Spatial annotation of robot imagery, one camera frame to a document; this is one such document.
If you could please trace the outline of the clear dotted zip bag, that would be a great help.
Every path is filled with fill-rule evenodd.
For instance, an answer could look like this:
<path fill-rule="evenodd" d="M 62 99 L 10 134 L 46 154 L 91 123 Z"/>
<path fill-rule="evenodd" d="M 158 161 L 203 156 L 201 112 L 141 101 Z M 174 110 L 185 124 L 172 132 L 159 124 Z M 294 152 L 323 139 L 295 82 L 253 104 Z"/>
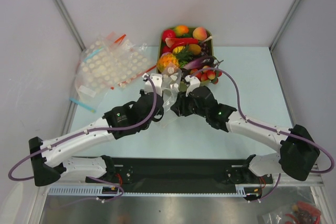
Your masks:
<path fill-rule="evenodd" d="M 177 119 L 177 115 L 171 110 L 171 106 L 176 102 L 179 93 L 182 71 L 175 64 L 170 62 L 162 72 L 163 82 L 163 109 L 164 115 L 160 122 L 162 128 L 167 127 Z"/>

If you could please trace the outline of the toy pineapple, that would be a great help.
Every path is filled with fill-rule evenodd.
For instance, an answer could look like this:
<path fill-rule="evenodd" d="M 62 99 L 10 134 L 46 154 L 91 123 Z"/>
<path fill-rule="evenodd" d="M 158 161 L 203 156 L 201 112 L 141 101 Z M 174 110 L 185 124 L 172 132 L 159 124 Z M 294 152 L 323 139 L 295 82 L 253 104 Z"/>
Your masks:
<path fill-rule="evenodd" d="M 172 63 L 178 68 L 184 67 L 193 58 L 193 53 L 189 51 L 188 46 L 179 46 L 173 49 L 172 52 L 164 53 L 157 61 L 157 69 L 163 72 L 164 69 Z"/>

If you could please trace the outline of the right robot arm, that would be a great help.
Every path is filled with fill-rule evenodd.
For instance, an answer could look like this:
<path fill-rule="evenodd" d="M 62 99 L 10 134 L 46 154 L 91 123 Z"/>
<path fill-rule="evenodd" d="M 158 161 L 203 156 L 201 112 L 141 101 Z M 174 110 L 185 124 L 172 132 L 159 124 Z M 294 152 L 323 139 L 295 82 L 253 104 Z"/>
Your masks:
<path fill-rule="evenodd" d="M 305 127 L 295 125 L 287 129 L 245 118 L 236 108 L 217 102 L 206 86 L 190 93 L 179 92 L 171 110 L 177 116 L 201 116 L 217 130 L 246 136 L 274 150 L 272 154 L 254 154 L 247 158 L 242 176 L 249 183 L 272 173 L 285 173 L 305 181 L 320 155 Z"/>

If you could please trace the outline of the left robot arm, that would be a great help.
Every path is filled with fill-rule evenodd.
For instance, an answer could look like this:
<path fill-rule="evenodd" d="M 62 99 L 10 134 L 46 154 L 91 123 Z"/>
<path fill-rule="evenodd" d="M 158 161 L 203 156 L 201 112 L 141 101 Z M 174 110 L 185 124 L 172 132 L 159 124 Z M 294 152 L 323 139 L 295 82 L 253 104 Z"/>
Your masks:
<path fill-rule="evenodd" d="M 30 158 L 36 186 L 47 186 L 61 178 L 65 171 L 61 164 L 71 154 L 85 150 L 95 144 L 117 140 L 146 130 L 155 116 L 163 113 L 162 92 L 145 93 L 140 91 L 140 98 L 123 106 L 106 112 L 104 116 L 91 126 L 74 134 L 63 136 L 63 139 L 43 141 L 39 137 L 29 140 L 30 153 L 46 149 L 45 152 Z"/>

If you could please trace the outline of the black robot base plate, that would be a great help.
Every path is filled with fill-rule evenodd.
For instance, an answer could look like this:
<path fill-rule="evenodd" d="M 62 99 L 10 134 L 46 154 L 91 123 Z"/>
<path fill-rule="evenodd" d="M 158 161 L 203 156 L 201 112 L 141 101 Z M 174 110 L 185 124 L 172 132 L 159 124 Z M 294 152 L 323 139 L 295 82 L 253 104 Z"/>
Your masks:
<path fill-rule="evenodd" d="M 165 192 L 219 192 L 229 186 L 258 187 L 273 178 L 258 178 L 244 159 L 109 158 L 107 173 L 99 177 L 121 183 L 123 189 Z"/>

